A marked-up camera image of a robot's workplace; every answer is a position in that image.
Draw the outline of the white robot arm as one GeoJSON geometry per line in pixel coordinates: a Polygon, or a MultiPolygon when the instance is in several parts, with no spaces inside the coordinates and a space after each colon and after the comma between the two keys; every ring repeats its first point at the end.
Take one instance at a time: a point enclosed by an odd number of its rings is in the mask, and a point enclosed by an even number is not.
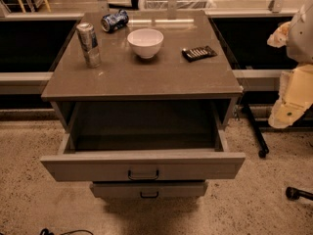
{"type": "Polygon", "coordinates": [[[313,0],[307,0],[290,22],[282,23],[268,38],[272,47],[287,47],[287,56],[297,61],[280,76],[279,99],[268,119],[274,128],[293,125],[313,105],[313,0]]]}

